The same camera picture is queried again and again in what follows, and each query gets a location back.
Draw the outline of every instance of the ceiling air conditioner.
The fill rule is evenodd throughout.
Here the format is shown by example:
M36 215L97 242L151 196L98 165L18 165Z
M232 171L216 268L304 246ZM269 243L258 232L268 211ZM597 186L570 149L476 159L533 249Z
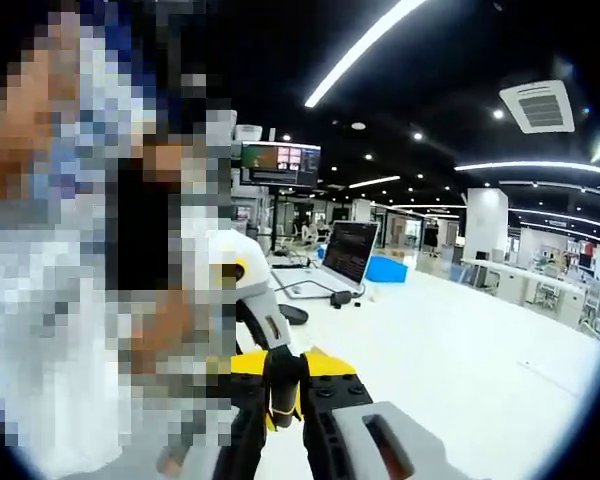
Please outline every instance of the ceiling air conditioner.
M500 91L523 133L573 132L573 113L561 80L528 83Z

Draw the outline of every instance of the blue box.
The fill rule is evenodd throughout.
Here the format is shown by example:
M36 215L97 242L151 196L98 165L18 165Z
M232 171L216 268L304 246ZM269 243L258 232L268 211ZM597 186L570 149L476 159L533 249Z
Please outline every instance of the blue box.
M408 270L403 263L373 255L369 260L366 279L378 283L403 283L407 279Z

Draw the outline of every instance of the person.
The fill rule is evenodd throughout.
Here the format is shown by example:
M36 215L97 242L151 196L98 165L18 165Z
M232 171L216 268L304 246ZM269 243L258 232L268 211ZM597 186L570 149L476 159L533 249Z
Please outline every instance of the person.
M81 4L0 8L0 458L14 455L32 475L55 479L121 456L134 403L133 382L121 376L154 382L147 378L183 348L198 318L182 278L158 281L173 270L168 199L184 155L181 145L147 144L154 107L115 73ZM111 101L117 110L107 110ZM104 257L112 245L121 253L132 244L128 233L126 245L111 240L106 228L110 178L125 157L132 176L141 172L142 181L130 180L135 192L160 199L142 212L144 234L162 235L134 259L149 273L133 268L112 279L116 267ZM117 220L120 232L131 223ZM125 298L126 290L142 298ZM151 326L130 313L147 303Z

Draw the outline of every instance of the black ceiling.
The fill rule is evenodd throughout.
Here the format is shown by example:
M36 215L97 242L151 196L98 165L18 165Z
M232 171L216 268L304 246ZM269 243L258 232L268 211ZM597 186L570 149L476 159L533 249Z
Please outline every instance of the black ceiling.
M382 203L462 204L467 188L505 180L600 188L599 174L572 170L454 170L503 160L591 161L600 141L600 90L591 88L600 79L600 69L594 71L600 49L585 48L586 40L600 40L600 26L592 23L600 22L600 11L591 2L566 11L562 3L427 0L315 108L305 108L324 76L396 2L207 2L213 15L207 15L204 42L199 21L184 31L183 69L199 70L197 46L204 43L208 94L231 99L238 123L262 125L265 132L275 127L278 138L287 133L293 141L321 145L321 185L325 197L338 201L364 193ZM522 133L499 91L552 79L567 88L575 132ZM502 120L493 118L494 109L504 111ZM353 122L366 129L353 130ZM415 132L423 140L416 141ZM389 175L401 179L340 192L327 187ZM600 221L600 195L594 193L542 183L500 188L512 207Z

